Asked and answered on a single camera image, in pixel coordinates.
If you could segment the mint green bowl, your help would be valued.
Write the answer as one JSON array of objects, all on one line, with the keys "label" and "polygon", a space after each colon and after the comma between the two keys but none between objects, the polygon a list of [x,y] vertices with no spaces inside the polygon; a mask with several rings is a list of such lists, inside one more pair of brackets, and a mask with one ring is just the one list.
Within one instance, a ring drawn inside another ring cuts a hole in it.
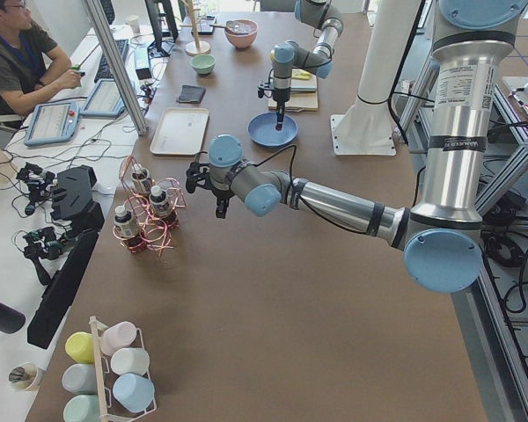
[{"label": "mint green bowl", "polygon": [[197,55],[191,59],[190,65],[197,75],[206,76],[214,70],[216,59],[213,55]]}]

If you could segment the blue plate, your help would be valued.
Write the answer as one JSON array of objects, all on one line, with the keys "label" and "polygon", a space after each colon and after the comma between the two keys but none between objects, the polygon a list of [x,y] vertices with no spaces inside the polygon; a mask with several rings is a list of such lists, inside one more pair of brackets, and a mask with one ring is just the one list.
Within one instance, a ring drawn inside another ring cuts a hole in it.
[{"label": "blue plate", "polygon": [[262,147],[279,148],[296,138],[298,126],[289,115],[284,116],[281,130],[276,128],[276,123],[275,113],[263,113],[254,117],[247,128],[251,140]]}]

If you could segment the black thermos bottle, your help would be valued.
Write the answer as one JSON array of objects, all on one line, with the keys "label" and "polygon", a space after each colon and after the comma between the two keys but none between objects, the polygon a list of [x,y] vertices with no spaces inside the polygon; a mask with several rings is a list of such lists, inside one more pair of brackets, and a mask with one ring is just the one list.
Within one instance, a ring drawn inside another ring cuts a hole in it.
[{"label": "black thermos bottle", "polygon": [[26,317],[16,309],[0,302],[0,332],[12,334],[23,328]]}]

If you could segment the pink bowl with ice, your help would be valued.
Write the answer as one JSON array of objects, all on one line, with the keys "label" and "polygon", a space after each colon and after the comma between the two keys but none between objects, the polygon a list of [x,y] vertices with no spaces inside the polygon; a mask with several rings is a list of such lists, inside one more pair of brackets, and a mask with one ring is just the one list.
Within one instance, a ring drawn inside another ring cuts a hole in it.
[{"label": "pink bowl with ice", "polygon": [[237,49],[250,47],[258,32],[258,24],[250,19],[228,20],[224,33],[227,40]]}]

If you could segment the teach pendant tablet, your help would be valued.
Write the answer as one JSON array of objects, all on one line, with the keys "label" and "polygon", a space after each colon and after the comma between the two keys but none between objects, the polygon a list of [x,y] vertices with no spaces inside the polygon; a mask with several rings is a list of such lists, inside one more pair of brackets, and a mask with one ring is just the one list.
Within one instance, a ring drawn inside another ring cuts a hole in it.
[{"label": "teach pendant tablet", "polygon": [[37,105],[26,131],[24,144],[27,147],[37,147],[68,142],[76,131],[78,117],[79,105],[76,101]]},{"label": "teach pendant tablet", "polygon": [[80,114],[87,118],[115,118],[125,109],[118,86],[113,79],[99,79],[92,92],[80,108]]}]

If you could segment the seated person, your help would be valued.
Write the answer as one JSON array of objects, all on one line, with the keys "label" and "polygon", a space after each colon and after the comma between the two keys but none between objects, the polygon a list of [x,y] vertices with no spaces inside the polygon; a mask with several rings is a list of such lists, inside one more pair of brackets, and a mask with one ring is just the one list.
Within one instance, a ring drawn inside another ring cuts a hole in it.
[{"label": "seated person", "polygon": [[81,73],[26,3],[0,1],[0,114],[27,116],[80,82]]}]

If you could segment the dark bottle white cap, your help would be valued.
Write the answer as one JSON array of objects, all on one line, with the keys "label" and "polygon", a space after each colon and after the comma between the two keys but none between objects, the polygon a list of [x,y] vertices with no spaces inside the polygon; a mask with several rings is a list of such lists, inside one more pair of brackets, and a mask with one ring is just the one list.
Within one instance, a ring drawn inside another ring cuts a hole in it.
[{"label": "dark bottle white cap", "polygon": [[152,186],[150,188],[149,201],[154,215],[165,222],[169,229],[177,226],[178,216],[171,205],[166,190],[159,185]]}]

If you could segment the cream rabbit tray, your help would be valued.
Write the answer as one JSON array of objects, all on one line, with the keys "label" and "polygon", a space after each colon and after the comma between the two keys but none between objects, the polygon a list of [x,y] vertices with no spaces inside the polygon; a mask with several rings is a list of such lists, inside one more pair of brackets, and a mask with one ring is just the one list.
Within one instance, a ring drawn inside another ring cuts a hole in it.
[{"label": "cream rabbit tray", "polygon": [[166,108],[150,144],[158,156],[194,156],[202,149],[209,120],[206,108]]}]

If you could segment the cup rack with cups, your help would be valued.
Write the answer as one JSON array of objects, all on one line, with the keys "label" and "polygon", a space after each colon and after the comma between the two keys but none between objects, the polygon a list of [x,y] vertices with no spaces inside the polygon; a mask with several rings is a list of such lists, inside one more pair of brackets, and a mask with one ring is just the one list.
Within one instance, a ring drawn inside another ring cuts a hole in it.
[{"label": "cup rack with cups", "polygon": [[88,331],[65,342],[74,364],[62,385],[73,397],[65,405],[67,421],[141,421],[158,409],[150,374],[150,355],[142,329],[129,322],[106,325],[89,318]]}]

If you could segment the grey folded cloth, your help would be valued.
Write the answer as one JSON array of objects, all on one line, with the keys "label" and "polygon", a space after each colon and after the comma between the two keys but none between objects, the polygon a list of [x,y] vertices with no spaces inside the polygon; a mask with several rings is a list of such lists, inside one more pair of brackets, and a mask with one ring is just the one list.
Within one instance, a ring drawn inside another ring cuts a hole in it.
[{"label": "grey folded cloth", "polygon": [[200,104],[206,93],[206,89],[197,85],[183,84],[177,97],[177,102],[181,104]]}]

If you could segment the white pillar base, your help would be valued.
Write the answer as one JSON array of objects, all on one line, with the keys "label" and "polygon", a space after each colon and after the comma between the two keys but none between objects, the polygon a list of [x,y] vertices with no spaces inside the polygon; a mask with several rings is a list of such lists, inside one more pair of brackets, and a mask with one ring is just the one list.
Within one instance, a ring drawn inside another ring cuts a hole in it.
[{"label": "white pillar base", "polygon": [[390,97],[422,9],[420,0],[385,0],[378,6],[356,101],[346,113],[331,117],[335,155],[396,154],[389,113]]}]

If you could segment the wooden cutting board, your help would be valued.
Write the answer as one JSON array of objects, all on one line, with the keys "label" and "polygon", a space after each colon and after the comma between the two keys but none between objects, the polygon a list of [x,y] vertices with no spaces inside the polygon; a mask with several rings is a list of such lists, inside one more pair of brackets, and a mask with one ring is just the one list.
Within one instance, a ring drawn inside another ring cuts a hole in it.
[{"label": "wooden cutting board", "polygon": [[319,95],[317,77],[311,75],[308,79],[291,79],[290,100],[285,105],[285,111],[318,111]]}]

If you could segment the wooden mug tree stand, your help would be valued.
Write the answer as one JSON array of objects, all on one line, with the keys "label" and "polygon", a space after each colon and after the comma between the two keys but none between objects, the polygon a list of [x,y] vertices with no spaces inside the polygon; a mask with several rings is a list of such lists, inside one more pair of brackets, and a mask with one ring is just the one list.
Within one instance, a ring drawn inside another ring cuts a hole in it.
[{"label": "wooden mug tree stand", "polygon": [[198,21],[195,16],[194,2],[192,0],[181,0],[181,2],[187,7],[187,15],[190,19],[190,28],[194,37],[194,40],[186,45],[186,53],[190,56],[208,55],[211,51],[211,46],[207,41],[200,39],[197,29]]}]

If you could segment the metal ice scoop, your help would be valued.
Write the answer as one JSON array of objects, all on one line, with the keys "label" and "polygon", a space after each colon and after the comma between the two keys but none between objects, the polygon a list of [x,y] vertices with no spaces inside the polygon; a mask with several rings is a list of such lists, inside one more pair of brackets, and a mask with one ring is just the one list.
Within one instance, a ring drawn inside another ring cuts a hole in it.
[{"label": "metal ice scoop", "polygon": [[240,20],[228,20],[225,24],[210,24],[211,27],[223,28],[229,33],[234,34],[249,34],[252,31],[252,27],[244,24]]}]

